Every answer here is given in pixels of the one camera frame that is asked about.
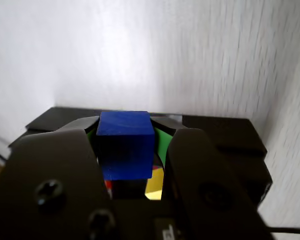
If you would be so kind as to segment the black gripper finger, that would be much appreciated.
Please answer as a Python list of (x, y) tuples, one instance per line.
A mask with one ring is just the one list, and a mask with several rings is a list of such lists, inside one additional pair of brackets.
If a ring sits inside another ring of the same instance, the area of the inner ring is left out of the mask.
[(172, 135), (165, 161), (164, 195), (175, 201), (177, 231), (185, 240), (271, 240), (257, 209), (272, 185), (266, 149), (243, 120), (196, 117), (194, 125), (155, 116)]
[(111, 240), (115, 219), (83, 129), (21, 138), (0, 174), (0, 240)]

